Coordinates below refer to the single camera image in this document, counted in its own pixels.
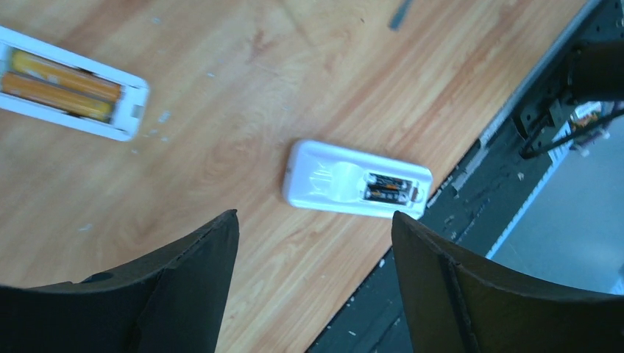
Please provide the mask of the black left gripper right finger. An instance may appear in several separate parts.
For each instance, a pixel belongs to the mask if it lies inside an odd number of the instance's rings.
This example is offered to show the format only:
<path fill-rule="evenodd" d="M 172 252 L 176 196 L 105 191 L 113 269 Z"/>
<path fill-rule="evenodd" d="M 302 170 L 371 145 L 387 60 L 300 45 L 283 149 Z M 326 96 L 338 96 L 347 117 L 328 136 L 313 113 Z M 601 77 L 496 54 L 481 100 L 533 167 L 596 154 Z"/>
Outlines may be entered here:
<path fill-rule="evenodd" d="M 401 212 L 391 239 L 415 352 L 623 350 L 621 296 L 506 268 Z"/>

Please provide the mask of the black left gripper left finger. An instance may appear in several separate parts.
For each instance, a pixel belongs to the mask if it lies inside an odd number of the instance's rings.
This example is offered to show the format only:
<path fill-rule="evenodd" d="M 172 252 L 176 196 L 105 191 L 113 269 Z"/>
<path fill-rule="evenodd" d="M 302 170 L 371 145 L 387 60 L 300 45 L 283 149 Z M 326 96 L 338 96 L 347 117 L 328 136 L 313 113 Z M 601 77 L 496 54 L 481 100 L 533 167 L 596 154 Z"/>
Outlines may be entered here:
<path fill-rule="evenodd" d="M 1 287 L 3 352 L 213 352 L 238 252 L 228 210 L 81 282 Z"/>

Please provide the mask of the short white remote control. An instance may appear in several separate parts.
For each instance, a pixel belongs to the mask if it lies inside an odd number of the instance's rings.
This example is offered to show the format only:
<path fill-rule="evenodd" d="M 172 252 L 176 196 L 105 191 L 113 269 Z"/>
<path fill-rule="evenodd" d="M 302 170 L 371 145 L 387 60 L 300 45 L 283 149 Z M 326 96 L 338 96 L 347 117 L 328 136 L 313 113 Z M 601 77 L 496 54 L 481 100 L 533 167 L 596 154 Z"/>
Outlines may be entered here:
<path fill-rule="evenodd" d="M 364 199 L 369 173 L 411 181 L 406 204 Z M 283 197 L 294 207 L 391 218 L 397 211 L 418 219 L 425 212 L 433 185 L 421 165 L 356 151 L 316 140 L 298 140 L 291 148 L 283 180 Z"/>

